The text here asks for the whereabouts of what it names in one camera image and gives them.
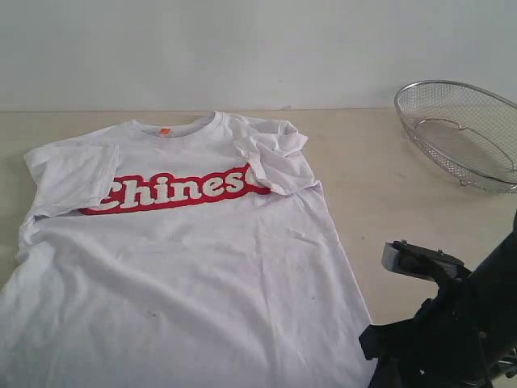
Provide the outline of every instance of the t-shirt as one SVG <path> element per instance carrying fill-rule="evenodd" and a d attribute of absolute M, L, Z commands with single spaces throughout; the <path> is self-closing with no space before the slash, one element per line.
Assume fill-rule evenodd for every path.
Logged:
<path fill-rule="evenodd" d="M 29 152 L 0 386 L 367 386 L 370 318 L 306 140 L 213 112 Z"/>

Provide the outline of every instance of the beige table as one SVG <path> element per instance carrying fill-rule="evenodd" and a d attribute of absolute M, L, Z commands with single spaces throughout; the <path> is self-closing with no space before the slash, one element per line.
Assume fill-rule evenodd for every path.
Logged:
<path fill-rule="evenodd" d="M 385 271 L 386 241 L 443 248 L 475 268 L 510 232 L 517 196 L 461 187 L 407 140 L 392 109 L 242 112 L 290 120 L 309 136 L 305 156 L 323 182 L 342 243 L 375 323 L 411 317 L 431 282 Z M 23 154 L 32 147 L 136 118 L 186 124 L 181 112 L 0 113 L 0 282 L 14 266 L 18 227 L 34 195 Z M 498 382 L 513 386 L 517 380 Z"/>

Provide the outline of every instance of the shirt sleeve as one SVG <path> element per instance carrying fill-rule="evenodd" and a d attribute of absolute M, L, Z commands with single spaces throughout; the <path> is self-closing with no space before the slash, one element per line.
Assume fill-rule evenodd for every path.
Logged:
<path fill-rule="evenodd" d="M 262 121 L 235 141 L 256 179 L 281 195 L 289 195 L 318 183 L 301 153 L 308 138 L 289 121 Z"/>
<path fill-rule="evenodd" d="M 30 216 L 54 217 L 100 205 L 118 165 L 117 145 L 44 145 L 25 155 L 36 182 Z"/>

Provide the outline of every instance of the wire mesh basket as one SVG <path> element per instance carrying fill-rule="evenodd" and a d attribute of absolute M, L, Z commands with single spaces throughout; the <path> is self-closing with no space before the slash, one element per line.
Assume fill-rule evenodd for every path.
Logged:
<path fill-rule="evenodd" d="M 460 82 L 399 90 L 395 108 L 410 139 L 461 184 L 517 192 L 517 105 Z"/>

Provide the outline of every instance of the white wall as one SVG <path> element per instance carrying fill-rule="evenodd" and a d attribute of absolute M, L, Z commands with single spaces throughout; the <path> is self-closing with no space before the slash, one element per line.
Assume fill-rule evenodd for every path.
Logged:
<path fill-rule="evenodd" d="M 6 0 L 0 110 L 391 106 L 452 78 L 517 100 L 515 0 Z"/>

